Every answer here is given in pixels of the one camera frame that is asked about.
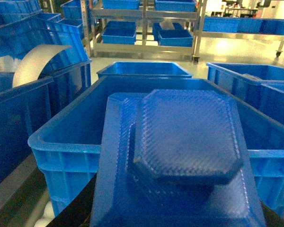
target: blue tray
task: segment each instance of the blue tray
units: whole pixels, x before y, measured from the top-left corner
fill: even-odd
[[[97,72],[104,76],[182,77],[191,78],[192,73],[173,62],[115,61]]]
[[[194,12],[195,0],[155,0],[155,9],[159,11]]]
[[[100,78],[28,141],[38,167],[45,173],[47,184],[51,185],[49,192],[56,215],[75,198],[98,169],[107,97],[116,92],[149,93],[154,89],[214,90],[230,95],[212,82],[202,79]],[[263,152],[284,151],[284,143],[281,143],[284,141],[284,126],[239,99],[236,100],[247,148]],[[80,182],[74,182],[72,173],[79,176]],[[272,190],[268,187],[260,188],[263,193]],[[63,202],[58,207],[55,201]]]
[[[208,80],[259,108],[261,84],[284,82],[284,68],[272,65],[207,63]]]

